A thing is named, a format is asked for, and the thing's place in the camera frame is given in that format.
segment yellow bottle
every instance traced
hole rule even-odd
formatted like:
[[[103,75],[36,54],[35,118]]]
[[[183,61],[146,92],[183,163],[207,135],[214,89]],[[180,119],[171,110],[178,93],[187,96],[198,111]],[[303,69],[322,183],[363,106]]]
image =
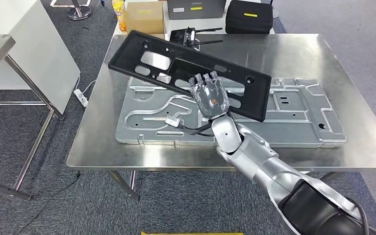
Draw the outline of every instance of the yellow bottle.
[[[121,32],[127,32],[125,28],[124,15],[125,15],[125,0],[113,0],[113,9],[117,15],[117,23]]]

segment black cable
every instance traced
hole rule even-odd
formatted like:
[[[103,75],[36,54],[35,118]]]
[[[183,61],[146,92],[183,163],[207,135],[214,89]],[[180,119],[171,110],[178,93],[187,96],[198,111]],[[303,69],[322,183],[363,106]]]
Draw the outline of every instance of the black cable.
[[[359,210],[359,213],[361,215],[361,222],[362,222],[362,230],[364,231],[364,235],[370,235],[370,228],[368,226],[368,221],[367,221],[367,215],[365,214],[364,209],[362,209],[362,206],[357,203],[356,201],[352,200],[351,198],[348,198],[348,201],[352,202]]]
[[[189,135],[200,135],[200,136],[206,136],[206,137],[214,137],[214,135],[212,135],[212,134],[203,134],[203,133],[196,133],[196,134],[193,134],[194,132],[197,132],[197,131],[199,131],[200,130],[200,128],[190,128],[190,127],[187,127],[187,126],[184,126],[184,125],[182,125],[182,124],[180,124],[178,127],[177,127],[178,129],[180,129],[180,130],[189,130],[189,131],[192,131],[191,133],[190,132],[186,132],[186,133],[188,133]]]
[[[79,179],[79,177],[80,177],[80,175],[81,175],[81,173],[78,171],[78,173],[76,174],[76,179],[72,182],[72,183],[70,183],[68,186],[66,186],[65,188],[63,188],[63,189],[61,189],[61,190],[59,190],[58,192],[56,192],[56,193],[54,193],[54,194],[52,194],[52,196],[46,201],[46,203],[45,203],[45,206],[39,211],[39,213],[37,213],[37,215],[28,223],[28,224],[26,224],[17,234],[19,235],[23,230],[25,230],[25,228],[26,227],[28,227],[43,211],[44,211],[44,209],[46,208],[46,206],[48,205],[48,203],[49,203],[49,201],[54,197],[54,196],[56,196],[57,194],[59,194],[60,192],[62,192],[62,191],[64,191],[64,190],[66,190],[67,188],[69,188],[70,186],[72,186],[73,184],[75,184],[77,181],[78,181],[78,179]]]

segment aluminum plate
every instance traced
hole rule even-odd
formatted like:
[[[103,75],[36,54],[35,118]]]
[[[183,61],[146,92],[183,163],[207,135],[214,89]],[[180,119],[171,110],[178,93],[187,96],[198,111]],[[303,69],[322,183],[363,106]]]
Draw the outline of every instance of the aluminum plate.
[[[230,80],[223,79],[223,84],[229,93],[241,95],[244,90],[242,84]],[[185,82],[177,85],[189,89]],[[164,122],[167,115],[182,119],[188,127],[207,123],[190,97],[130,78],[116,139],[128,144],[216,145],[213,137],[191,136],[168,126]],[[264,122],[234,113],[233,117],[267,140],[271,147],[338,147],[347,141],[315,79],[273,78]]]

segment robotic arm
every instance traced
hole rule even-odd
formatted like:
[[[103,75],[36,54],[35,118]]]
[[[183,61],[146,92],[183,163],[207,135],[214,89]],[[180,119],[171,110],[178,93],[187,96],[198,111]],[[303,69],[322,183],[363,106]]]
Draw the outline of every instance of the robotic arm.
[[[217,152],[254,184],[260,185],[287,227],[297,235],[376,235],[368,227],[362,208],[323,181],[293,169],[278,158],[263,138],[235,123],[220,77],[197,74],[190,79],[191,93],[202,114],[209,119]],[[181,128],[179,120],[167,123]],[[190,131],[201,134],[202,129]]]

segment black bag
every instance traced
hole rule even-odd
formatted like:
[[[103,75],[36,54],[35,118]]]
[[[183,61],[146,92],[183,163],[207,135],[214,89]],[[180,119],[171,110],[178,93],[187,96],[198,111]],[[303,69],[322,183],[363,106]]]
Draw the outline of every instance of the black bag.
[[[226,14],[226,33],[268,34],[273,27],[270,4],[233,0]]]

